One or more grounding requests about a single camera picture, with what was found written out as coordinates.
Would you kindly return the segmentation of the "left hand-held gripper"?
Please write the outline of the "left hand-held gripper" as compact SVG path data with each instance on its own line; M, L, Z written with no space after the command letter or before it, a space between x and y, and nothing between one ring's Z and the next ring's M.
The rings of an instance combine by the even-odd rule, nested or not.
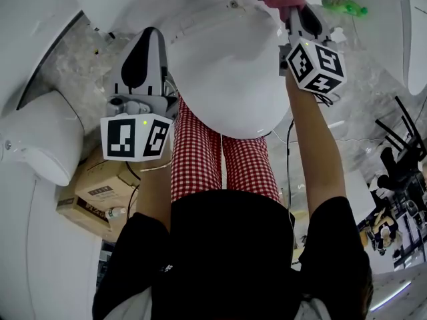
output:
M111 70L114 96L100 121L104 159L161 158L177 117L177 95L160 96L165 95L166 77L164 37L159 29L147 27L125 46Z

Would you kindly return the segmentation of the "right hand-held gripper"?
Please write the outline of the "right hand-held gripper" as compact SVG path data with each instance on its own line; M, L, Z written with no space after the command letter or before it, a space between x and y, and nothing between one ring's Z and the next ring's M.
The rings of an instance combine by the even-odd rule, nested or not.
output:
M289 38L279 36L279 75L284 77L289 71L301 90L317 94L333 93L344 85L344 57L323 17L306 4L302 9L292 8L288 21Z

